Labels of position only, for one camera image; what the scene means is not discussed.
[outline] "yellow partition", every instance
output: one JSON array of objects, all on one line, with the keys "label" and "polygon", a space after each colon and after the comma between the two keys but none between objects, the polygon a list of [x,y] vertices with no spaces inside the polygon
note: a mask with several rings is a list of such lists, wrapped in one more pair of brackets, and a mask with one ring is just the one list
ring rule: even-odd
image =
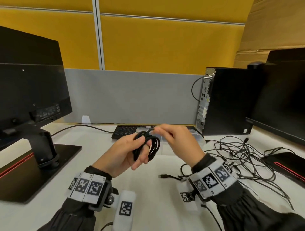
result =
[{"label": "yellow partition", "polygon": [[93,14],[0,8],[0,26],[57,40],[65,68],[99,69]]},{"label": "yellow partition", "polygon": [[101,16],[106,70],[204,74],[232,67],[243,26]]},{"label": "yellow partition", "polygon": [[0,0],[0,5],[93,11],[92,0]]},{"label": "yellow partition", "polygon": [[99,0],[101,13],[245,23],[253,0]]}]

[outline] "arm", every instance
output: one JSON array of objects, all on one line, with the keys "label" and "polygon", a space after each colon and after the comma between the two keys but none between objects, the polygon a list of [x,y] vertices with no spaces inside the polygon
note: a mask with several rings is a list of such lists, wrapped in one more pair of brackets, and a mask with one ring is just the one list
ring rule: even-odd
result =
[{"label": "arm", "polygon": [[[148,163],[149,146],[151,140],[144,145],[136,162],[132,151],[139,148],[145,138],[133,140],[135,134],[124,136],[102,155],[92,166],[84,172],[105,176],[107,180],[117,177],[131,167],[137,169],[142,163]],[[94,212],[88,208],[89,204],[67,198],[53,218],[38,231],[93,231],[95,225]]]},{"label": "arm", "polygon": [[[205,154],[184,126],[163,124],[155,132],[165,137],[174,153],[192,168],[192,173],[208,167],[216,159]],[[279,213],[259,202],[238,181],[211,198],[226,231],[301,231],[305,219],[294,213]]]}]

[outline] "clear plastic box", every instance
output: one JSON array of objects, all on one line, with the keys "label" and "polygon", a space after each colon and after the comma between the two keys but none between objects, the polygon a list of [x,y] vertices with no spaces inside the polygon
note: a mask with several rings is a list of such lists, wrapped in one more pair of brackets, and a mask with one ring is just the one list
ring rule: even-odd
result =
[{"label": "clear plastic box", "polygon": [[[136,133],[139,133],[141,131],[147,132],[150,128],[144,128],[144,127],[138,127],[136,130]],[[190,133],[195,137],[196,141],[198,142],[199,146],[203,148],[203,146],[206,144],[205,139],[199,134],[197,131],[193,129],[189,129]],[[171,147],[169,146],[167,140],[162,137],[159,134],[152,134],[153,136],[156,136],[160,140],[160,149],[158,150],[156,155],[175,155]]]}]

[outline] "person's left hand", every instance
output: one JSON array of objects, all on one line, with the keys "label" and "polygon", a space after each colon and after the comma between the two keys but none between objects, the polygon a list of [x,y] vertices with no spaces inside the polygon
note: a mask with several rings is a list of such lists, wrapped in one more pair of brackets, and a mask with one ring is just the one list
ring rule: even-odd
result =
[{"label": "person's left hand", "polygon": [[142,163],[148,163],[149,146],[152,145],[149,140],[143,146],[141,153],[136,160],[133,160],[132,151],[139,148],[144,142],[145,137],[134,140],[136,134],[123,136],[116,141],[111,148],[105,152],[92,166],[110,174],[112,177],[117,177],[125,172],[129,167],[136,170]]}]

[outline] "monitor base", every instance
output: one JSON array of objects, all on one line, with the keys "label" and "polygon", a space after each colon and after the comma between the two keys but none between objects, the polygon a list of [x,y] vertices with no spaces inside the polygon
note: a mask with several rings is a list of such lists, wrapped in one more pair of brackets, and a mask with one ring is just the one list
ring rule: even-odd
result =
[{"label": "monitor base", "polygon": [[71,160],[81,146],[54,144],[59,166],[40,169],[32,150],[0,168],[0,201],[26,204]]}]

